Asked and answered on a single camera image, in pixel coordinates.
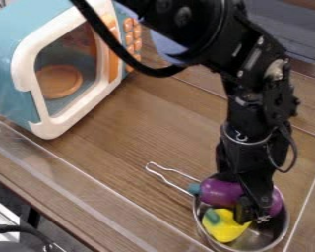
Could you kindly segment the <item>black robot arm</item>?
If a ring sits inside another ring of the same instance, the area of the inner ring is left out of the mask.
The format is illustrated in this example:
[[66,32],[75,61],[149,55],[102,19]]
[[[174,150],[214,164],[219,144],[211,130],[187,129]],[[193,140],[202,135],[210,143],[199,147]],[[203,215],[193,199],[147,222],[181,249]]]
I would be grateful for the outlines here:
[[289,118],[300,99],[285,47],[249,18],[244,0],[116,0],[153,30],[159,53],[178,66],[221,75],[229,98],[217,146],[219,178],[242,186],[233,205],[240,223],[272,214],[276,172],[297,150]]

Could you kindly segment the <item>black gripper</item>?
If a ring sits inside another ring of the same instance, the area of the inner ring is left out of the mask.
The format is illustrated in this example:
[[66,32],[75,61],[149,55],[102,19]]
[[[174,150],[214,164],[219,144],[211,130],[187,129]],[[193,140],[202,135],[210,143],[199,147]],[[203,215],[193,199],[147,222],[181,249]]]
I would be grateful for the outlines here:
[[214,177],[240,183],[246,193],[234,208],[234,219],[240,224],[256,219],[256,207],[258,217],[274,217],[282,209],[284,199],[273,178],[277,171],[288,173],[292,170],[292,167],[284,168],[290,145],[286,127],[274,129],[262,140],[244,136],[229,124],[221,127]]

